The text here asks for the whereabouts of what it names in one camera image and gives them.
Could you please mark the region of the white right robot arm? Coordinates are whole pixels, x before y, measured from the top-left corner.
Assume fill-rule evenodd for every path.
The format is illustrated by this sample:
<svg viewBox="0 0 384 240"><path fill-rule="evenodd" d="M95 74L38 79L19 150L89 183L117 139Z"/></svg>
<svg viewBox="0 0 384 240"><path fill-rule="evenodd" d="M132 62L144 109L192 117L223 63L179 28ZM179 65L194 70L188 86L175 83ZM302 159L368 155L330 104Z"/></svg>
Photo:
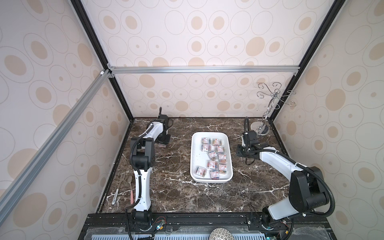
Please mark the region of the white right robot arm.
<svg viewBox="0 0 384 240"><path fill-rule="evenodd" d="M317 167L307 167L266 143L260 143L255 131L242 134L242 143L237 146L236 156L260 160L290 182L288 197L263 208L261 223L269 228L285 218L310 214L329 217L336 208L335 196Z"/></svg>

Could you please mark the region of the white plastic storage tray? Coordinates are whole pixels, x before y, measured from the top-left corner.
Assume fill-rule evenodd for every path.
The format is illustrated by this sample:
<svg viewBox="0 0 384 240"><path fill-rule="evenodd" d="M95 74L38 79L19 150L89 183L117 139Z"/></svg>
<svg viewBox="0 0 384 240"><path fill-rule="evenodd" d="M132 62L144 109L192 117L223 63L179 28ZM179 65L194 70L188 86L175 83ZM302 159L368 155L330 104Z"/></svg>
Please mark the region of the white plastic storage tray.
<svg viewBox="0 0 384 240"><path fill-rule="evenodd" d="M207 169L207 163L210 160L208 157L208 152L202 152L202 138L210 138L210 139L221 139L222 146L225 149L224 153L217 153L215 150L215 146L211 145L211 151L215 151L217 154L226 154L227 162L220 163L219 158L216 160L218 163L217 170L209 170ZM219 164L227 165L227 173L219 174ZM205 177L201 178L195 175L195 169L197 166L204 167L207 169L207 174ZM233 178L233 164L230 150L229 138L226 134L220 132L197 132L192 136L191 143L191 164L190 164L190 174L191 177L199 183L226 183Z"/></svg>

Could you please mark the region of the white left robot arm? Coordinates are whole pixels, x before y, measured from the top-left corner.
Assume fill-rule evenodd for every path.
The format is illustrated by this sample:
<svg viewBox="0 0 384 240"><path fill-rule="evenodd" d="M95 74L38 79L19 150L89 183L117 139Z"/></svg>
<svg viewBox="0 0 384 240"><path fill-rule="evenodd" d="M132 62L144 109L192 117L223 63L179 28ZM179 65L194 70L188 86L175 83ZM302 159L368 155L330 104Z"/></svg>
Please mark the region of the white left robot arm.
<svg viewBox="0 0 384 240"><path fill-rule="evenodd" d="M150 226L153 221L150 199L150 177L156 159L155 143L167 145L170 141L169 117L159 114L146 130L130 143L130 164L135 174L135 202L131 204L133 223Z"/></svg>

